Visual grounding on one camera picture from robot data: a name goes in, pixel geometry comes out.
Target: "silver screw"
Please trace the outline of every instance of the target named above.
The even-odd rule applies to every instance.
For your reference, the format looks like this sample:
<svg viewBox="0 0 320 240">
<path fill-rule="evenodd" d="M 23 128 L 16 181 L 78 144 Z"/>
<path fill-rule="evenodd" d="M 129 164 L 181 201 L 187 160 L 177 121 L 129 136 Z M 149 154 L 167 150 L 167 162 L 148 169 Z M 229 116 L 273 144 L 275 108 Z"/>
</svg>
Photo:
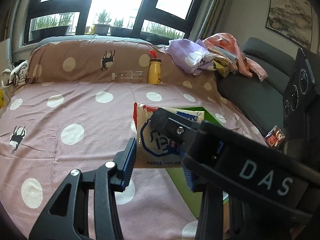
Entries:
<svg viewBox="0 0 320 240">
<path fill-rule="evenodd" d="M 179 126 L 179 127 L 177 128 L 176 132 L 177 132 L 178 135 L 181 135 L 181 134 L 184 132 L 183 127 Z"/>
<path fill-rule="evenodd" d="M 74 170 L 72 170 L 72 171 L 70 172 L 70 174 L 71 174 L 72 176 L 77 176 L 79 173 L 80 173 L 80 171 L 77 170 L 77 169 L 74 169 Z"/>
<path fill-rule="evenodd" d="M 116 166 L 116 164 L 114 162 L 106 162 L 107 168 L 113 168 L 114 166 Z"/>
</svg>

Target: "black deer print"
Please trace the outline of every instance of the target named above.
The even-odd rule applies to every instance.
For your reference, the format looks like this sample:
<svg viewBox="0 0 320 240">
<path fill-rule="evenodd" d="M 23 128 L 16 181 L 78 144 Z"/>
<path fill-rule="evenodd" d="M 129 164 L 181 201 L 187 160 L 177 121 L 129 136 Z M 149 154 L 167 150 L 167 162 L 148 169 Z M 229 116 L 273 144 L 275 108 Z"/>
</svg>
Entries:
<svg viewBox="0 0 320 240">
<path fill-rule="evenodd" d="M 110 57 L 107 57 L 107 52 L 105 53 L 105 55 L 103 55 L 102 57 L 102 68 L 101 68 L 101 71 L 106 71 L 108 70 L 108 67 L 106 66 L 107 63 L 109 62 L 113 62 L 113 57 L 115 56 L 116 54 L 116 51 L 114 50 L 113 52 L 113 55 L 112 55 L 112 51 L 110 50 Z"/>
<path fill-rule="evenodd" d="M 16 145 L 16 148 L 11 152 L 11 154 L 14 154 L 14 153 L 17 151 L 18 146 L 20 145 L 22 139 L 23 139 L 23 138 L 25 137 L 25 135 L 26 135 L 26 131 L 25 131 L 25 128 L 26 128 L 26 127 L 23 128 L 23 130 L 21 131 L 20 134 L 17 134 L 19 128 L 18 128 L 17 130 L 16 130 L 16 128 L 17 128 L 17 127 L 14 128 L 13 135 L 12 135 L 10 141 L 16 142 L 17 145 Z"/>
</svg>

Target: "purple cloth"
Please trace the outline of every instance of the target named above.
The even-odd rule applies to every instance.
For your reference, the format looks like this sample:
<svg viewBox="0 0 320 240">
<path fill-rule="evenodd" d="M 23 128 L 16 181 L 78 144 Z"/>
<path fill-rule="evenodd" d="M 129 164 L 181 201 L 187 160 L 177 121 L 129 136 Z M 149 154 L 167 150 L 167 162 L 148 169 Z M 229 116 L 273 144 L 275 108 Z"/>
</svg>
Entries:
<svg viewBox="0 0 320 240">
<path fill-rule="evenodd" d="M 175 65 L 181 67 L 186 73 L 199 75 L 204 69 L 213 69 L 214 55 L 210 53 L 201 40 L 196 43 L 187 39 L 169 41 L 165 47 Z"/>
</svg>

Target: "red straw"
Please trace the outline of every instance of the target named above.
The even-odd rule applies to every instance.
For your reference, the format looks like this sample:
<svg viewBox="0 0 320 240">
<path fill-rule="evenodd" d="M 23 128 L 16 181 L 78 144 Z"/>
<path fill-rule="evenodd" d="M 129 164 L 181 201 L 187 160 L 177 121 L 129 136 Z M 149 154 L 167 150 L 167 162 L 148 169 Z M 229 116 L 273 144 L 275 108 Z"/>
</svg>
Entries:
<svg viewBox="0 0 320 240">
<path fill-rule="evenodd" d="M 157 58 L 156 52 L 154 50 L 150 50 L 150 53 L 153 55 L 154 58 Z"/>
</svg>

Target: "plastic food wrapper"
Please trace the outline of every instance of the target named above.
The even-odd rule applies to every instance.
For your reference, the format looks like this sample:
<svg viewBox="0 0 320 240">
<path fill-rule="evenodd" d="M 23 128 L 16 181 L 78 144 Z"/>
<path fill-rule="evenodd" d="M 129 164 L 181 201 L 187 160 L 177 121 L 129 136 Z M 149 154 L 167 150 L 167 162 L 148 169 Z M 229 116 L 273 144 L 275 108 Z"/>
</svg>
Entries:
<svg viewBox="0 0 320 240">
<path fill-rule="evenodd" d="M 152 113 L 159 108 L 158 106 L 134 103 L 133 120 L 137 128 L 135 168 L 173 168 L 182 166 L 179 145 L 151 128 L 149 120 Z M 204 120 L 204 111 L 163 108 L 189 120 L 196 122 Z"/>
<path fill-rule="evenodd" d="M 278 149 L 279 145 L 283 142 L 284 138 L 284 133 L 277 125 L 275 125 L 265 137 L 266 142 L 272 149 Z"/>
</svg>

